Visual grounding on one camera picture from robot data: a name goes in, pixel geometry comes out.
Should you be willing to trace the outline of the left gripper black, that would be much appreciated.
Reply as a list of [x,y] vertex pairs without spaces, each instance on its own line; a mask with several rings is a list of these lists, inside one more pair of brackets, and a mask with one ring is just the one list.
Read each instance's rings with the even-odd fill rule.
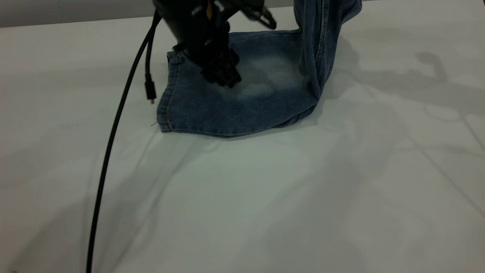
[[183,54],[201,69],[208,83],[234,88],[241,81],[239,57],[229,48],[230,24],[192,19],[183,24]]

